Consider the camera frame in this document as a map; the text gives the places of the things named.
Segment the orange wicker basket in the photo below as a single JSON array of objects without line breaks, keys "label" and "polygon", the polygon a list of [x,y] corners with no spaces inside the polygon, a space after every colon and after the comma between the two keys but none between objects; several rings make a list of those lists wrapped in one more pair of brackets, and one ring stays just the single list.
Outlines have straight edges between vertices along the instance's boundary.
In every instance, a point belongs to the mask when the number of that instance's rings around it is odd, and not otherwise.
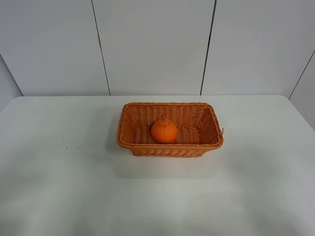
[{"label": "orange wicker basket", "polygon": [[[170,144],[160,144],[150,134],[160,117],[178,127],[176,140]],[[222,146],[223,133],[207,103],[133,102],[123,106],[117,144],[135,156],[200,157]]]}]

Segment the orange with knobbed top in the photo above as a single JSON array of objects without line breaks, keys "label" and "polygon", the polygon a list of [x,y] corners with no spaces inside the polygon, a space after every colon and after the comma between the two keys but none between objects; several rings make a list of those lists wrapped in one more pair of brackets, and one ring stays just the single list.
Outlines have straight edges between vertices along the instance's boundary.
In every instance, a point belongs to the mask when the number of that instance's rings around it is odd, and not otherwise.
[{"label": "orange with knobbed top", "polygon": [[156,120],[150,130],[151,137],[161,144],[174,142],[177,138],[177,132],[177,124],[164,116]]}]

